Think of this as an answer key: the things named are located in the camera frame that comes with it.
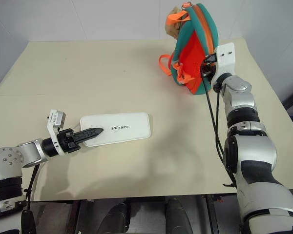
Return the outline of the black table frame bar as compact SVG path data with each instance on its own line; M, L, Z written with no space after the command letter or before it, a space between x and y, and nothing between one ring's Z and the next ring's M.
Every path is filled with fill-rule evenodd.
M216 210L215 210L215 202L223 202L221 196L218 195L212 195L207 194L204 195L206 200L206 206L207 206L207 212L209 217L209 225L211 234L220 234L219 228L218 228L218 222L217 222L217 216L216 216Z

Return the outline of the orange and teal backpack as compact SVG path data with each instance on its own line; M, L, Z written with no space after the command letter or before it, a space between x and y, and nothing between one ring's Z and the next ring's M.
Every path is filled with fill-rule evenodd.
M201 4L185 2L181 11L167 16L166 24L180 22L175 49L172 54L159 56L161 70L174 79L179 86L185 86L194 95L205 94L210 84L200 74L200 66L207 55L213 54L219 45L216 24Z

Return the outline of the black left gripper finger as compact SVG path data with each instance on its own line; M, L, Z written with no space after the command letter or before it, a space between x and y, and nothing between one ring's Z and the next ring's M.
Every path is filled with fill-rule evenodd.
M103 128L88 128L79 132L85 133L85 132L96 132L96 133L101 133L103 132Z
M99 133L96 133L96 132L75 133L75 143L80 144L84 141L93 139L93 138L97 137L98 135L99 135Z

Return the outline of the white flat box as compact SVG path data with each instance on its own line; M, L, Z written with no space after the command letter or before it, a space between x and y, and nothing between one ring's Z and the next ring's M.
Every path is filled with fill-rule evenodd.
M102 128L95 138L84 142L87 147L96 147L145 139L151 136L147 113L119 113L84 116L80 119L81 130Z

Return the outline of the dark rounded shape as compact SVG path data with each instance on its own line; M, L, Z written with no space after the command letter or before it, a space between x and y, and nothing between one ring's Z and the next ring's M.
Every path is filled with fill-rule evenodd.
M166 204L166 234L188 234L185 224L185 211L181 203L175 199L170 199Z
M127 202L115 205L106 215L106 233L126 233L131 219L131 205Z

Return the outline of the brown plush toy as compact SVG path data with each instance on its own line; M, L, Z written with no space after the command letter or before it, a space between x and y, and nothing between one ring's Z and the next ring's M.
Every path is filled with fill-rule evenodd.
M175 6L170 12L168 15L171 15L171 14L176 14L176 13L179 13L181 11L180 8L178 8L177 6ZM167 35L173 37L174 39L178 39L178 35L179 35L179 29L180 29L180 25L181 23L178 22L178 23L174 23L172 25L167 25L165 24L165 32Z

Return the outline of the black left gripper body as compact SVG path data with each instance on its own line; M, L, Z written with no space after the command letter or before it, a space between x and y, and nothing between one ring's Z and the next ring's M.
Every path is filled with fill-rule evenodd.
M77 143L78 140L78 134L75 133L72 129L65 129L62 131L59 131L57 134L57 139L60 144L61 149L65 153L72 153L74 151L80 150L79 143Z

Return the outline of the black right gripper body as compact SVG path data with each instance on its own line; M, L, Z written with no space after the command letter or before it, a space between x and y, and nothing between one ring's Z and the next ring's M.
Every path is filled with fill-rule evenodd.
M216 72L217 56L216 54L207 55L200 66L200 74L202 78L213 78Z

